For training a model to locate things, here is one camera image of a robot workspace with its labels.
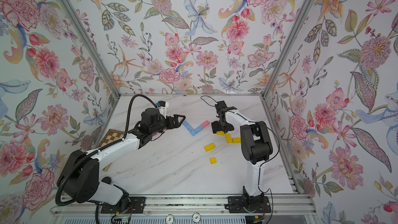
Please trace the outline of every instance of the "red tulip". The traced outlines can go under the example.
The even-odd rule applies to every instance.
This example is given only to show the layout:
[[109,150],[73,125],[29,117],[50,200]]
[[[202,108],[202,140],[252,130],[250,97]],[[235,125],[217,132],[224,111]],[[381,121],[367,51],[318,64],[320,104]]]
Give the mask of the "red tulip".
[[316,125],[316,129],[318,130],[318,132],[322,131],[322,127],[320,125]]
[[28,165],[22,170],[22,176],[27,177],[32,173],[32,171],[33,171],[32,165]]
[[40,45],[40,38],[38,38],[35,34],[29,35],[29,41],[32,45]]
[[314,120],[313,120],[313,119],[310,119],[310,120],[308,121],[308,125],[311,126],[311,127],[314,127],[314,126],[315,126]]
[[27,155],[26,157],[26,162],[30,162],[32,161],[32,159],[35,157],[35,154],[33,152],[29,153],[29,155]]
[[27,55],[28,55],[29,57],[34,57],[35,54],[36,54],[36,49],[30,48],[30,49],[27,50]]
[[244,10],[242,10],[242,12],[240,13],[240,15],[241,15],[243,18],[246,18],[248,15],[250,15],[250,10],[249,10],[249,9],[244,9]]

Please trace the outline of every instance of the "orange lily illustration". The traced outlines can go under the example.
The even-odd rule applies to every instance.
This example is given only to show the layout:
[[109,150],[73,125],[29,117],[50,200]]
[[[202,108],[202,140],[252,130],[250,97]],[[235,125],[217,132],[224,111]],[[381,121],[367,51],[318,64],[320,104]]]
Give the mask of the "orange lily illustration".
[[123,61],[122,61],[122,62],[119,62],[119,63],[117,63],[117,64],[115,65],[115,68],[113,69],[113,72],[115,72],[117,66],[119,66],[119,68],[124,67],[124,71],[123,71],[122,75],[124,74],[125,71],[127,71],[127,73],[126,73],[126,75],[125,75],[125,77],[126,77],[127,74],[129,73],[129,65],[132,65],[132,66],[135,66],[135,67],[140,67],[140,66],[131,63],[131,62],[134,61],[135,59],[126,60],[126,56],[125,56],[125,54],[124,54],[124,52],[123,52],[123,49],[122,49],[121,47],[120,47],[120,50],[122,51]]

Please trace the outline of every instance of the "floral wallpaper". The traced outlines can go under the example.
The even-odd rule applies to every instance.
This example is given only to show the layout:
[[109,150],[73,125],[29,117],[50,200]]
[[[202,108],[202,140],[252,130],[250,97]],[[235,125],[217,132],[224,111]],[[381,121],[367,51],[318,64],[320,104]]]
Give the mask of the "floral wallpaper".
[[321,223],[398,223],[398,2],[315,0],[267,103]]
[[56,0],[0,0],[2,224],[50,220],[69,154],[91,149],[115,104],[75,32]]
[[261,93],[303,0],[70,2],[122,94],[222,94]]

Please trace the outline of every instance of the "pink and blue block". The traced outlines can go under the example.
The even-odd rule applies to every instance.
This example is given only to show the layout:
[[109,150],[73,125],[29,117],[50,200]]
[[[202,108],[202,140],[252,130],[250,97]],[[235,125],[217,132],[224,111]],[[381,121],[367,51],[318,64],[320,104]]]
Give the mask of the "pink and blue block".
[[210,124],[210,122],[209,121],[205,121],[200,126],[196,127],[195,129],[192,128],[191,125],[187,121],[182,122],[182,124],[185,126],[185,128],[189,131],[189,133],[192,136],[195,136],[200,131],[202,131],[205,127],[207,127]]

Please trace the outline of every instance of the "black mounting plate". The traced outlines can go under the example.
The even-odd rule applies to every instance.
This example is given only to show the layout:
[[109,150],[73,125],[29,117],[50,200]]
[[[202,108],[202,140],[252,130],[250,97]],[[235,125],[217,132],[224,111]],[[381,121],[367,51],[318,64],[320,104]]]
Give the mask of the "black mounting plate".
[[[132,209],[129,209],[126,214],[142,214],[145,207],[145,197],[129,197],[132,203]],[[101,214],[116,214],[117,209],[114,206],[106,204],[101,208]]]
[[230,212],[230,214],[236,214],[236,213],[271,213],[271,206],[269,204],[269,200],[268,197],[264,196],[264,202],[262,203],[263,208],[258,205],[256,208],[251,209],[246,211],[243,206],[243,201],[242,201],[242,197],[228,197],[228,210]]

